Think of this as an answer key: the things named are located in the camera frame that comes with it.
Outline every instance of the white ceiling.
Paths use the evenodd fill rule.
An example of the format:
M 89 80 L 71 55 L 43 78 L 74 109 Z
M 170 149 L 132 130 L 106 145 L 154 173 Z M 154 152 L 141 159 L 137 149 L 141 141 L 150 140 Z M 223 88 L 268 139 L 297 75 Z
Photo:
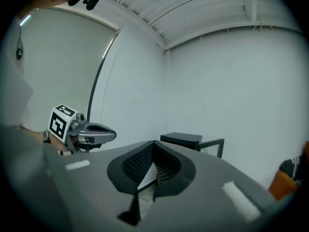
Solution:
M 97 7 L 117 8 L 149 30 L 164 51 L 194 37 L 242 26 L 300 30 L 281 0 L 100 0 Z

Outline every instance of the ceiling beam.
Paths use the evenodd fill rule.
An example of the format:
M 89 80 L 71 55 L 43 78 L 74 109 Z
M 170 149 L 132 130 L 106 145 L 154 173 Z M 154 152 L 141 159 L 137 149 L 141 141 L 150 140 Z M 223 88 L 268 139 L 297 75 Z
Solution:
M 182 44 L 190 39 L 201 36 L 203 34 L 215 32 L 215 31 L 219 31 L 223 29 L 231 29 L 231 28 L 247 27 L 247 26 L 260 26 L 260 22 L 259 21 L 237 21 L 237 22 L 231 22 L 231 23 L 226 23 L 226 24 L 220 24 L 220 25 L 213 26 L 213 27 L 205 27 L 201 30 L 184 35 L 183 37 L 178 38 L 176 40 L 167 41 L 165 50 L 167 51 L 179 44 Z M 297 24 L 295 24 L 293 21 L 291 22 L 263 21 L 263 27 L 266 27 L 266 26 L 292 29 L 292 30 L 302 33 L 300 27 Z
M 140 31 L 148 35 L 162 50 L 165 49 L 165 40 L 145 22 L 137 14 L 130 11 L 125 6 L 117 3 L 114 0 L 100 0 L 98 7 L 101 6 L 101 13 L 104 15 L 105 10 L 112 11 L 116 15 L 120 16 L 125 23 L 130 23 L 138 28 Z
M 148 21 L 148 24 L 152 25 L 156 20 L 168 14 L 170 11 L 191 1 L 194 0 L 155 0 L 149 6 L 145 7 L 145 9 L 139 13 L 139 16 L 145 18 L 151 14 L 152 18 Z
M 245 0 L 246 16 L 250 21 L 256 21 L 257 0 Z
M 182 16 L 178 17 L 171 17 L 170 21 L 165 23 L 163 26 L 158 25 L 155 27 L 158 34 L 165 36 L 165 32 L 173 29 L 173 31 L 176 33 L 177 31 L 174 28 L 178 28 L 178 30 L 181 30 L 180 28 L 189 28 L 192 25 L 192 22 L 194 24 L 201 23 L 205 21 L 205 18 L 213 19 L 215 20 L 216 17 L 224 17 L 229 16 L 232 14 L 235 14 L 241 10 L 241 13 L 244 15 L 243 12 L 243 6 L 244 6 L 244 0 L 236 0 L 236 1 L 222 1 L 220 3 L 211 3 L 205 4 L 205 7 L 201 8 L 194 8 L 193 5 L 191 5 L 191 8 L 193 7 L 193 10 L 190 11 L 186 7 L 184 7 Z

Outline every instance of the white wall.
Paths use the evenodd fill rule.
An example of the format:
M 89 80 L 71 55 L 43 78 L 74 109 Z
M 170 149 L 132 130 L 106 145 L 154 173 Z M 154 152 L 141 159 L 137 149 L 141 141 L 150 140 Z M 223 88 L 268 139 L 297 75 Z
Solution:
M 51 109 L 61 103 L 87 114 L 102 56 L 115 31 L 88 18 L 59 11 L 36 11 L 22 26 L 26 81 L 34 89 L 25 125 L 47 129 Z
M 169 131 L 224 138 L 223 159 L 268 188 L 309 140 L 308 53 L 302 35 L 266 28 L 172 49 Z
M 91 122 L 117 132 L 101 149 L 159 140 L 167 131 L 164 55 L 127 24 L 103 64 L 91 106 Z

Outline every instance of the metal frame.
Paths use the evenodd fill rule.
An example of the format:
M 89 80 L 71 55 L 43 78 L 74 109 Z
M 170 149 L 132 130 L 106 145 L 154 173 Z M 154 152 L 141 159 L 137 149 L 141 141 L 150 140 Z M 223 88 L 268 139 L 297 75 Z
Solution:
M 215 146 L 215 145 L 219 145 L 217 157 L 222 158 L 223 147 L 224 147 L 224 139 L 223 138 L 213 140 L 213 141 L 209 141 L 209 142 L 199 143 L 198 150 L 201 151 L 201 148 L 211 147 L 211 146 Z

